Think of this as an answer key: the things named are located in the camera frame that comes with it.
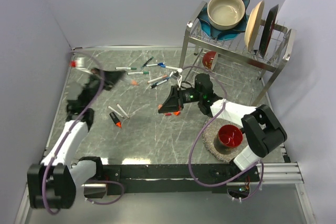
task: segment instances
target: dish rack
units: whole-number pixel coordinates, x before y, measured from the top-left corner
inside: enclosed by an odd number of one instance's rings
[[[258,94],[255,93],[258,89],[254,88],[249,88],[244,91],[251,94],[250,104],[245,105],[256,106],[287,64],[292,52],[296,31],[276,23],[267,52],[263,58],[258,53],[258,50],[252,50],[251,52],[247,51],[244,43],[245,33],[241,33],[235,39],[228,41],[218,41],[209,38],[201,30],[201,23],[197,19],[199,13],[206,5],[207,2],[202,1],[192,15],[190,21],[187,23],[179,67],[182,68],[184,66],[188,44],[192,43],[195,45],[194,55],[197,56],[194,65],[201,64],[203,52],[210,50],[218,53],[218,61],[213,69],[213,73],[218,77],[221,77],[221,82],[223,82],[226,87],[236,88],[237,85],[241,86],[245,85],[245,83],[244,80],[230,80],[230,78],[227,78],[225,73],[220,73],[223,68],[231,67],[235,72],[242,71],[244,72],[245,77],[250,77],[250,84],[258,84],[259,86],[266,71],[271,72],[272,75],[267,83],[259,89],[260,91]],[[258,37],[254,44],[255,47],[259,46],[264,25],[265,20],[262,20],[259,27]],[[185,80],[191,72],[197,71],[190,69]]]

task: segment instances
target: orange marker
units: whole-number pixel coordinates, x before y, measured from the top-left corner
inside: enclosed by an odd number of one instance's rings
[[[110,113],[110,117],[111,117],[112,121],[114,122],[114,124],[116,126],[118,126],[119,128],[121,128],[121,122],[120,122],[119,118],[117,118],[117,116],[114,112]]]

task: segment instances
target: speckled trivet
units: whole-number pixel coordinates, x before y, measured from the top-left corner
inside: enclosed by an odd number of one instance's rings
[[[204,124],[206,124],[211,118],[205,120]],[[218,133],[219,129],[226,124],[232,124],[241,128],[239,125],[230,122],[224,119],[215,119],[203,132],[202,140],[204,143],[205,148],[218,160],[223,161],[224,163],[229,163],[231,159],[235,158],[246,146],[247,140],[246,135],[243,134],[243,141],[242,143],[234,148],[228,149],[227,154],[219,153],[214,147],[214,139],[216,134]],[[282,156],[281,148],[276,148],[271,153],[269,153],[265,158],[262,159],[265,163],[283,163],[284,159]]]

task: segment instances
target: metal dish rack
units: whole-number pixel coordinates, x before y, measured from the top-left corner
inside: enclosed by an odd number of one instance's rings
[[[239,71],[244,71],[244,68],[255,69],[256,71],[254,73],[256,73],[256,76],[255,80],[253,80],[254,83],[261,81],[266,71],[272,72],[272,75],[270,76],[267,83],[263,86],[257,97],[253,101],[251,101],[250,104],[247,104],[256,106],[287,64],[292,52],[296,31],[294,29],[288,29],[285,26],[278,25],[276,23],[269,46],[267,48],[266,55],[263,58],[257,50],[252,50],[252,52],[247,51],[244,43],[244,33],[241,33],[235,39],[228,41],[217,41],[209,38],[201,30],[201,24],[197,19],[199,13],[206,5],[207,3],[205,1],[202,1],[199,7],[194,12],[190,21],[187,23],[179,67],[182,68],[184,66],[188,44],[192,43],[196,46],[194,52],[194,55],[197,56],[194,62],[195,65],[200,65],[202,62],[201,52],[211,50],[218,53],[218,61],[221,59],[222,64],[224,65],[225,63],[223,63],[223,60],[224,62],[233,62],[234,66],[231,65],[231,67],[234,67],[236,70]],[[255,46],[259,45],[260,43],[260,37],[263,33],[264,25],[265,20],[262,20],[259,27],[258,37],[255,42]],[[219,68],[220,66],[217,66],[213,70],[213,72],[215,74],[221,75],[220,73],[218,73]],[[223,83],[235,87],[235,83],[226,83],[225,81],[223,81]],[[252,94],[251,97],[256,95],[255,93],[253,93],[253,89],[251,89],[249,92],[251,92]]]

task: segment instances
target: cable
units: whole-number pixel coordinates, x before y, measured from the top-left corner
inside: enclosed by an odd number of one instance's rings
[[[68,135],[71,133],[71,130],[75,127],[75,125],[80,121],[80,119],[82,118],[82,116],[84,115],[84,113],[90,108],[90,106],[93,104],[93,102],[97,99],[97,97],[99,96],[100,92],[103,90],[104,87],[104,71],[102,70],[102,65],[99,63],[98,60],[96,60],[94,57],[92,57],[91,55],[84,53],[84,52],[78,52],[78,51],[73,51],[73,53],[77,53],[77,54],[82,54],[88,58],[90,58],[92,61],[94,61],[97,66],[100,69],[100,85],[98,88],[97,93],[94,95],[94,97],[92,98],[92,100],[89,102],[89,104],[82,110],[82,112],[76,117],[75,121],[73,122],[73,124],[70,126],[69,131],[64,135],[64,137],[62,138],[61,142],[59,143],[58,147],[55,150],[54,156],[50,159],[49,164],[47,165],[45,172],[43,174],[43,179],[42,179],[42,199],[43,199],[43,205],[46,208],[46,210],[51,214],[51,215],[56,215],[57,213],[59,213],[60,209],[58,209],[56,212],[52,211],[49,204],[48,204],[48,200],[47,200],[47,192],[46,192],[46,185],[47,185],[47,177],[48,177],[48,173],[49,170],[54,162],[54,160],[56,159],[57,154],[59,153],[60,149],[62,148],[65,140],[67,139]],[[122,195],[124,193],[124,190],[122,190],[122,194],[120,195],[119,198],[117,198],[114,202],[116,202],[117,200],[119,200]]]
[[[115,184],[115,185],[118,185],[121,187],[121,194],[119,195],[118,198],[116,198],[115,200],[113,201],[110,201],[110,202],[96,202],[96,201],[93,201],[92,199],[87,199],[87,201],[95,204],[95,205],[101,205],[101,206],[106,206],[106,205],[110,205],[110,204],[113,204],[115,202],[117,202],[119,199],[121,199],[121,197],[124,195],[125,193],[125,187],[122,183],[119,183],[119,182],[116,182],[116,181],[109,181],[109,180],[92,180],[90,182],[93,182],[93,183],[106,183],[106,184]]]
[[[184,67],[184,68],[182,68],[183,70],[185,70],[185,69],[187,69],[187,68],[198,68],[198,69],[202,69],[202,70],[205,70],[207,73],[209,73],[209,75],[211,75],[213,78],[214,78],[214,80],[219,84],[219,86],[223,89],[223,91],[224,91],[224,94],[225,94],[225,96],[224,96],[224,99],[226,100],[226,98],[227,98],[227,92],[226,92],[226,90],[225,90],[225,88],[224,88],[224,86],[223,86],[223,84],[221,84],[221,82],[215,77],[215,75],[212,73],[212,72],[210,72],[210,71],[208,71],[207,69],[205,69],[205,68],[202,68],[202,67],[198,67],[198,66],[186,66],[186,67]],[[211,118],[204,126],[203,126],[203,128],[201,129],[201,131],[198,133],[198,135],[197,135],[197,137],[196,137],[196,139],[195,139],[195,141],[194,141],[194,143],[193,143],[193,145],[192,145],[192,147],[191,147],[191,149],[190,149],[190,153],[189,153],[189,157],[188,157],[188,168],[189,168],[189,173],[190,173],[190,175],[192,176],[192,178],[195,180],[195,182],[196,183],[198,183],[199,185],[201,185],[201,186],[204,186],[204,187],[217,187],[217,186],[222,186],[222,185],[225,185],[225,184],[227,184],[227,183],[229,183],[229,182],[231,182],[231,181],[233,181],[233,180],[235,180],[236,178],[238,178],[239,176],[241,176],[242,174],[244,174],[244,173],[246,173],[248,170],[250,170],[252,167],[254,167],[256,164],[258,164],[258,162],[256,162],[256,163],[254,163],[254,164],[252,164],[252,165],[250,165],[249,167],[247,167],[245,170],[243,170],[243,171],[241,171],[240,173],[238,173],[237,175],[235,175],[235,176],[233,176],[232,178],[230,178],[230,179],[228,179],[228,180],[226,180],[226,181],[223,181],[223,182],[220,182],[220,183],[217,183],[217,184],[205,184],[205,183],[203,183],[203,182],[200,182],[197,178],[196,178],[196,176],[195,176],[195,174],[193,173],[193,170],[192,170],[192,166],[191,166],[191,159],[192,159],[192,156],[193,156],[193,152],[194,152],[194,149],[195,149],[195,146],[196,146],[196,144],[197,144],[197,142],[198,142],[198,140],[200,139],[200,137],[201,137],[201,135],[202,135],[202,133],[205,131],[205,129],[224,111],[224,109],[225,109],[225,102],[223,103],[223,107],[220,109],[220,111],[213,117],[213,118]],[[246,199],[248,199],[248,198],[250,198],[251,196],[253,196],[254,194],[255,194],[255,192],[260,188],[260,186],[261,186],[261,183],[263,182],[262,181],[262,178],[264,177],[264,164],[263,164],[263,162],[260,160],[260,162],[261,162],[261,175],[260,175],[260,181],[259,181],[259,184],[258,184],[258,186],[256,187],[256,189],[253,191],[253,193],[251,193],[249,196],[247,196],[246,198],[244,198],[244,199],[242,199],[242,200],[246,200]]]

